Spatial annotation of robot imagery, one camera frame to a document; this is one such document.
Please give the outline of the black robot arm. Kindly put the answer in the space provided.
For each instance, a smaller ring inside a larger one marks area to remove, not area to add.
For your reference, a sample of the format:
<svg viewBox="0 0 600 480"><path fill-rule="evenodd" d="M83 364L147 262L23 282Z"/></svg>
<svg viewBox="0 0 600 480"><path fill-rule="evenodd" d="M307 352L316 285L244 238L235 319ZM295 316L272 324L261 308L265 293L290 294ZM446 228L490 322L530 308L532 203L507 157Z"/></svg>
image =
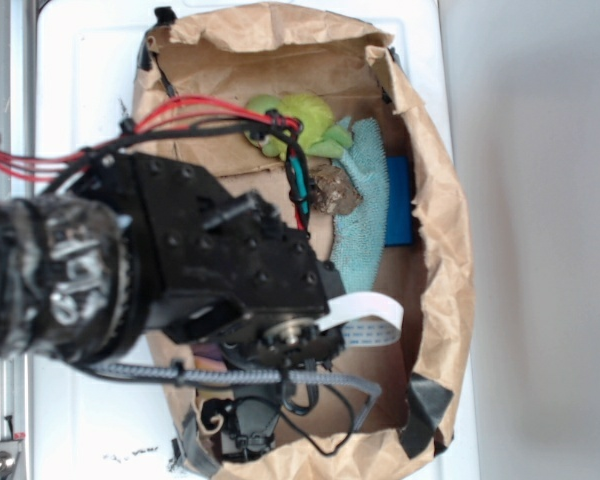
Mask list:
<svg viewBox="0 0 600 480"><path fill-rule="evenodd" d="M119 382L228 390L228 457L270 451L343 350L344 291L258 192L142 153L90 155L71 184L0 201L0 358L31 352Z"/></svg>

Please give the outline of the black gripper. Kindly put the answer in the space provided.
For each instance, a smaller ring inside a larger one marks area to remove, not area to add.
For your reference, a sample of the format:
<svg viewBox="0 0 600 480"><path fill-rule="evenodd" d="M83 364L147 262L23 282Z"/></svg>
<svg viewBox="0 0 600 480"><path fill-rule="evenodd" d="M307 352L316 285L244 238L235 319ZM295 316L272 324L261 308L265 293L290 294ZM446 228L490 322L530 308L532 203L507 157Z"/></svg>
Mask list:
<svg viewBox="0 0 600 480"><path fill-rule="evenodd" d="M218 425L225 460L271 451L277 424L317 405L318 368L343 350L341 331L320 325L329 301L344 291L335 267L257 192L234 196L200 166L118 154L93 163L74 192L118 216L128 250L129 332L210 346L228 365L212 373L182 360L167 367L104 363L94 374L227 390L229 398L213 398L186 431Z"/></svg>

